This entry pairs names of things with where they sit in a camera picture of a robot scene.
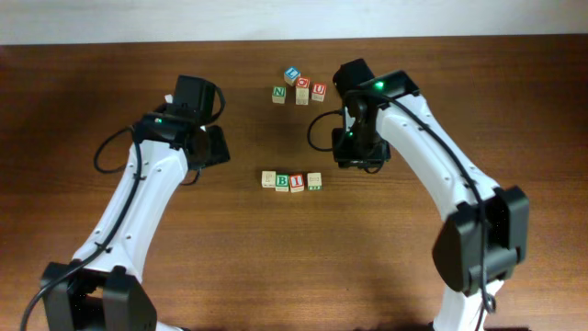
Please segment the green-sided plain wooden block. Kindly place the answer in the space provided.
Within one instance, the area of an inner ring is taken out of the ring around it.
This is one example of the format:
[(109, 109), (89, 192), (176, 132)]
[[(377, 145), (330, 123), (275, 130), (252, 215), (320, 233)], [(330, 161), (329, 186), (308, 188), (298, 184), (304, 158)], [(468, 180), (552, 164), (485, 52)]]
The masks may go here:
[(322, 174), (318, 172), (308, 173), (307, 186), (308, 190), (311, 191), (322, 190)]

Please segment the yellow-sided plain wooden block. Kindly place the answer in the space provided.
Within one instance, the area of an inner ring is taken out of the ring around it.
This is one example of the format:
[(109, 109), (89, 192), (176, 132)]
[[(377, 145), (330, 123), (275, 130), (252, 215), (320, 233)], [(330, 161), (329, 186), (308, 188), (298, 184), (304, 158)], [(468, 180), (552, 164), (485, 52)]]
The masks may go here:
[(263, 188), (274, 188), (276, 186), (276, 171), (263, 170), (261, 185)]

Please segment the red I wooden block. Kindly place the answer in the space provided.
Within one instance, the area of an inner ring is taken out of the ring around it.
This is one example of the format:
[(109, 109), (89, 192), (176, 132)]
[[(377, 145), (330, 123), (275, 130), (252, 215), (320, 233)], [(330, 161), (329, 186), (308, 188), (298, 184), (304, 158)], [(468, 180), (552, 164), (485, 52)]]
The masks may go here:
[(289, 176), (289, 189), (292, 193), (302, 192), (305, 189), (305, 182), (302, 174)]

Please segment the green B wooden block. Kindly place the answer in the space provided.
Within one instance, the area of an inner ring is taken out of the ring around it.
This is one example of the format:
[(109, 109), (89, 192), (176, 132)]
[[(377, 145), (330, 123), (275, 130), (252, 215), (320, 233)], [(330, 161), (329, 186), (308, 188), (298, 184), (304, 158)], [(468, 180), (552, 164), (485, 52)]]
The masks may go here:
[(289, 192), (289, 175), (276, 174), (275, 190), (278, 192)]

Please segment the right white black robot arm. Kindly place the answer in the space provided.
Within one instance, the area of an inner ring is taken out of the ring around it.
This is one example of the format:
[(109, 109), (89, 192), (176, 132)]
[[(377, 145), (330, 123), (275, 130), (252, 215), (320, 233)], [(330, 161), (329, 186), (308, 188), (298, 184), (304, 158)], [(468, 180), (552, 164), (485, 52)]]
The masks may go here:
[(430, 194), (442, 228), (432, 256), (446, 284), (434, 330), (482, 330), (495, 295), (526, 259), (529, 199), (501, 188), (435, 119), (404, 71), (375, 76), (356, 59), (335, 72), (342, 128), (332, 132), (341, 168), (377, 173), (397, 151)]

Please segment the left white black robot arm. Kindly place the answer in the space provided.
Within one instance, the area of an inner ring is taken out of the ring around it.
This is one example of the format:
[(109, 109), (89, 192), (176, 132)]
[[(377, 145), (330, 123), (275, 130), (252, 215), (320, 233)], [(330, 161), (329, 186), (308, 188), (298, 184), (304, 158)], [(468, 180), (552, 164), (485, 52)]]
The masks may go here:
[(131, 146), (122, 178), (95, 229), (67, 264), (51, 262), (20, 323), (42, 302), (51, 330), (166, 330), (141, 283), (164, 210), (187, 174), (230, 159), (216, 120), (221, 89), (177, 78), (173, 95), (127, 127)]

